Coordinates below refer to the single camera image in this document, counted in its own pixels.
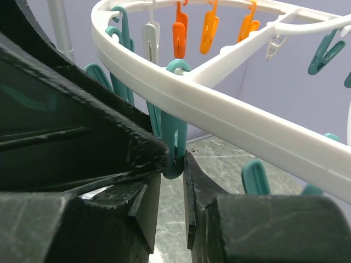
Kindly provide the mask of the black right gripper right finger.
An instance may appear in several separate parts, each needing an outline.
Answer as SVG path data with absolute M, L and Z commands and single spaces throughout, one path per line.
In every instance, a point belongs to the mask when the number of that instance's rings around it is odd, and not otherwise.
M 324 196 L 232 195 L 184 160 L 193 262 L 350 262 L 350 228 Z

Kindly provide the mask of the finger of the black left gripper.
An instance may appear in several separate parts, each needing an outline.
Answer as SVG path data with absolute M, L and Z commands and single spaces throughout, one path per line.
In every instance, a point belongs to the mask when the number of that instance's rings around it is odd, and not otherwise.
M 20 10 L 20 17 L 15 20 L 24 27 L 22 30 L 29 33 L 21 40 L 21 46 L 26 52 L 49 66 L 51 69 L 83 88 L 101 102 L 107 104 L 120 114 L 124 115 L 143 129 L 150 129 L 149 116 L 139 111 L 131 104 L 122 100 L 117 94 L 107 90 L 102 84 L 87 75 L 82 69 L 74 65 L 56 47 L 44 33 L 35 19 L 26 1 L 14 1 Z
M 165 171 L 168 148 L 144 118 L 114 93 L 99 88 L 94 96 L 1 36 L 2 191 L 65 191 Z

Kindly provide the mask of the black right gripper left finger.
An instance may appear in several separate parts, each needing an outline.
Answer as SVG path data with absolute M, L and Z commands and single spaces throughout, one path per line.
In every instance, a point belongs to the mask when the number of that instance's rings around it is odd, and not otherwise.
M 1 193 L 1 262 L 148 262 L 160 182 L 121 183 L 92 199 Z

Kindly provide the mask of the teal clothespin being pinched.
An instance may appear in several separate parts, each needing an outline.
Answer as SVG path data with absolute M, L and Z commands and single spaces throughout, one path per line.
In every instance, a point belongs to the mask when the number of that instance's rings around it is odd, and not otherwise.
M 169 148 L 167 170 L 163 176 L 167 179 L 175 179 L 181 175 L 184 168 L 188 124 L 163 110 L 160 118 L 161 139 Z

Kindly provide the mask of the white round clip hanger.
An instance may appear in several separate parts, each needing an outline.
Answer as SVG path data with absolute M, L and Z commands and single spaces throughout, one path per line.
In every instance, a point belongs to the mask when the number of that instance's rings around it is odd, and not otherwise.
M 183 76 L 166 71 L 120 45 L 106 33 L 118 16 L 151 8 L 152 1 L 100 1 L 91 11 L 92 35 L 102 63 L 126 86 L 158 108 L 266 162 L 350 202 L 350 147 L 260 110 L 214 87 L 276 35 L 333 29 L 345 35 L 350 16 L 279 1 L 258 1 L 259 11 L 278 18 Z

